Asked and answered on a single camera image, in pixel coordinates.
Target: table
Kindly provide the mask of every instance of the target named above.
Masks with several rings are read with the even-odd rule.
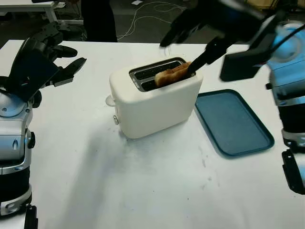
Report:
[[[57,21],[54,13],[56,2],[32,3],[31,0],[0,0],[0,12],[46,12],[50,22]]]
[[[9,74],[21,43],[8,41],[0,50],[0,75]],[[88,60],[72,83],[42,89],[34,110],[30,183],[40,229],[305,228],[304,196],[288,188],[282,171],[286,147],[277,107],[264,88],[267,67],[232,83],[218,78],[222,59],[197,72],[204,75],[201,92],[237,90],[275,138],[269,150],[227,159],[216,153],[194,112],[182,124],[137,140],[126,139],[114,124],[114,108],[105,104],[109,75],[163,58],[158,44],[63,45]],[[171,53],[193,60],[204,47],[173,45]],[[233,45],[229,52],[246,48]],[[73,59],[56,63],[67,66]],[[22,217],[11,221],[21,224]]]

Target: person's leg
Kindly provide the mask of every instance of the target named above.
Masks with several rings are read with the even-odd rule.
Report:
[[[89,42],[117,42],[110,0],[82,0],[81,13]]]

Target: table leg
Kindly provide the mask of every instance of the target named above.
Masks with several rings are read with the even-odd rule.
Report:
[[[57,21],[57,17],[55,15],[55,12],[53,10],[53,8],[44,8],[44,10],[46,11],[46,15],[49,19],[50,22],[53,22],[53,21]]]

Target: toaster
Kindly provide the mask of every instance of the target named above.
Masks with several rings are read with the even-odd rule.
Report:
[[[157,88],[155,75],[185,60],[174,57],[145,65],[130,66],[110,76],[116,124],[128,138],[140,138],[188,119],[194,108],[202,76],[192,74],[179,82]]]

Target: plastic tray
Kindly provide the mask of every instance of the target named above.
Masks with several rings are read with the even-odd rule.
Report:
[[[238,156],[271,148],[274,138],[250,106],[234,90],[201,93],[197,113],[217,148]]]

